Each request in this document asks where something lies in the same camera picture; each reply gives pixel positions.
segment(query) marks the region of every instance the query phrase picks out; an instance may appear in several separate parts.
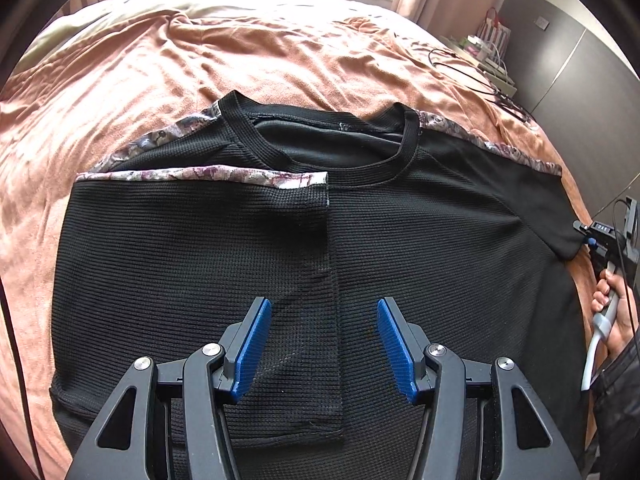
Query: wall socket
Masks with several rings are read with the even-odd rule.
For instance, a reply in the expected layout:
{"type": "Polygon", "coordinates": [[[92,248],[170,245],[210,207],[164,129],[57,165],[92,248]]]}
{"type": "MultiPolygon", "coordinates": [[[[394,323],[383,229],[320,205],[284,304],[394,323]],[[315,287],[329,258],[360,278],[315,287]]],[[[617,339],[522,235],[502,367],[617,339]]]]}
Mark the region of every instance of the wall socket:
{"type": "Polygon", "coordinates": [[[549,26],[549,21],[545,20],[542,16],[538,16],[536,18],[536,21],[534,22],[538,27],[540,27],[542,30],[546,30],[546,28],[549,26]]]}

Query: person's arm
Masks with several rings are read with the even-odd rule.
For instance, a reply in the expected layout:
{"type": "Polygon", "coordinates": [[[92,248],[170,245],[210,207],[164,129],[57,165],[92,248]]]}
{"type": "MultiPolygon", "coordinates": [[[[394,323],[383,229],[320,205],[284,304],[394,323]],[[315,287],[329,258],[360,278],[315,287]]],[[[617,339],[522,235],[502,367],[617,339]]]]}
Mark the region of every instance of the person's arm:
{"type": "Polygon", "coordinates": [[[603,271],[591,303],[599,312],[607,304],[613,288],[620,302],[618,315],[606,341],[610,364],[591,385],[593,413],[600,443],[600,480],[640,479],[640,361],[633,341],[640,338],[632,329],[638,327],[638,310],[631,290],[625,290],[621,276],[603,271]]]}

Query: floral fabric strip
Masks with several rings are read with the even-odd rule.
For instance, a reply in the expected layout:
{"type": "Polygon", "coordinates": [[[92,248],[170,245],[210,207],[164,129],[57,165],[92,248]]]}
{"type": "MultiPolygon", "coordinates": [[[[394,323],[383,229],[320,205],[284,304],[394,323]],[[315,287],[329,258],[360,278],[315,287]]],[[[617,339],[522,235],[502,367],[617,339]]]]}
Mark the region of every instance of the floral fabric strip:
{"type": "Polygon", "coordinates": [[[515,146],[510,146],[501,142],[491,142],[490,140],[481,139],[481,137],[470,134],[458,123],[450,121],[449,119],[445,119],[440,115],[432,114],[430,112],[422,112],[420,110],[416,111],[418,113],[418,116],[420,117],[421,128],[427,130],[436,130],[437,132],[449,134],[462,140],[468,140],[468,142],[472,142],[478,148],[482,148],[483,150],[487,150],[488,152],[495,153],[495,155],[509,158],[514,162],[523,164],[524,166],[529,166],[533,170],[540,171],[541,173],[549,173],[556,176],[562,176],[562,166],[560,166],[560,164],[556,164],[554,162],[544,162],[543,160],[539,160],[538,158],[533,158],[532,156],[522,153],[515,146]]]}
{"type": "Polygon", "coordinates": [[[127,144],[117,152],[107,155],[103,160],[92,167],[89,173],[104,173],[111,171],[117,164],[129,160],[140,153],[158,148],[163,144],[180,139],[189,134],[209,126],[221,116],[218,102],[214,102],[209,108],[199,114],[191,114],[180,119],[175,124],[170,124],[160,130],[154,130],[127,144]]]}
{"type": "Polygon", "coordinates": [[[79,173],[76,182],[83,180],[122,180],[125,182],[160,182],[163,180],[221,180],[255,184],[277,189],[299,189],[326,184],[325,171],[317,173],[284,173],[283,171],[254,170],[233,166],[201,166],[196,168],[165,168],[162,170],[111,171],[107,173],[79,173]]]}

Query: red bag handle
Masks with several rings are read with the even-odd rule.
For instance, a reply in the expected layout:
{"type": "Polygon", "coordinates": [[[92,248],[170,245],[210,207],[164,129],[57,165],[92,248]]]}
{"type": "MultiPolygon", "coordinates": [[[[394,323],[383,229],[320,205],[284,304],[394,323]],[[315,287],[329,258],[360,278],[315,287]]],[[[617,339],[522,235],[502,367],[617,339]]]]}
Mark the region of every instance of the red bag handle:
{"type": "Polygon", "coordinates": [[[498,25],[500,24],[500,20],[498,20],[498,11],[495,7],[489,7],[489,10],[484,15],[484,19],[486,20],[489,17],[489,12],[491,11],[494,12],[494,27],[497,28],[498,25]]]}

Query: finger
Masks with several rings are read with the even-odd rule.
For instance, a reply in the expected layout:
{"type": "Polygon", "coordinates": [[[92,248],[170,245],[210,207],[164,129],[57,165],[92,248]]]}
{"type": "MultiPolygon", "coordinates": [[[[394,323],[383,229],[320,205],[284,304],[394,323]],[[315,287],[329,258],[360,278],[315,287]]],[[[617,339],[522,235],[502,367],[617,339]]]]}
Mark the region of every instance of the finger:
{"type": "Polygon", "coordinates": [[[596,290],[596,292],[593,293],[593,299],[594,301],[597,301],[599,304],[601,304],[601,306],[605,306],[607,303],[609,303],[609,298],[602,294],[599,290],[596,290]]]}
{"type": "Polygon", "coordinates": [[[600,312],[603,308],[604,308],[604,306],[598,300],[591,301],[591,311],[594,314],[596,312],[600,312]]]}
{"type": "Polygon", "coordinates": [[[607,283],[616,291],[616,294],[620,297],[620,300],[626,299],[625,280],[622,276],[612,274],[608,270],[606,271],[607,283]]]}
{"type": "Polygon", "coordinates": [[[596,289],[606,296],[609,293],[610,286],[607,280],[600,280],[596,285],[596,289]]]}

